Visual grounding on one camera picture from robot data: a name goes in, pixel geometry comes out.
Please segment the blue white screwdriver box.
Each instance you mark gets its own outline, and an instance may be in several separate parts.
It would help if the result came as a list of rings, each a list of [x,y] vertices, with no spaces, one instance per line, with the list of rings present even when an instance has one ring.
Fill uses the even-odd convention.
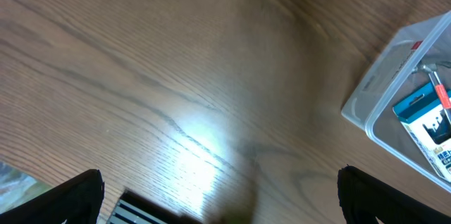
[[[393,106],[393,112],[438,177],[450,181],[450,121],[435,87],[418,88]]]

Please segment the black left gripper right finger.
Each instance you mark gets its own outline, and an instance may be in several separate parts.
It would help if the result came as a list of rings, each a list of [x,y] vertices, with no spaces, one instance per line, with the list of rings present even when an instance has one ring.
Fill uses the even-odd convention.
[[[354,166],[338,171],[338,198],[348,224],[448,224],[450,217]]]

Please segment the small hammer orange black handle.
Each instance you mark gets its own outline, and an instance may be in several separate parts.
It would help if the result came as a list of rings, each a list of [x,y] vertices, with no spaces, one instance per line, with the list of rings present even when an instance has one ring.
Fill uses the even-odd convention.
[[[416,67],[412,70],[412,73],[423,72],[429,76],[431,84],[438,95],[440,103],[443,107],[443,111],[445,117],[450,123],[450,98],[448,96],[447,90],[445,89],[445,85],[442,83],[440,76],[438,74],[438,66],[443,66],[445,68],[450,68],[449,61],[426,61],[421,60]]]

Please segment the clear plastic container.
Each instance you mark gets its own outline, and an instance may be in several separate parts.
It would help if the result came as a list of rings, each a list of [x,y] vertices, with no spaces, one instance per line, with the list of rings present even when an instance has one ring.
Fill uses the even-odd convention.
[[[421,60],[450,62],[449,13],[401,28],[369,68],[341,113],[377,145],[450,190],[450,181],[438,177],[393,112],[395,104],[431,83],[426,73],[412,73]],[[438,74],[450,98],[450,68],[438,66]]]

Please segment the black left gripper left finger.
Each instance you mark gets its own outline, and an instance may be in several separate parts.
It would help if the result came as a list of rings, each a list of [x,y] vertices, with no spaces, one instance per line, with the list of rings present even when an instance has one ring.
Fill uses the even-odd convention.
[[[101,172],[89,169],[1,214],[2,223],[96,224],[104,200]]]

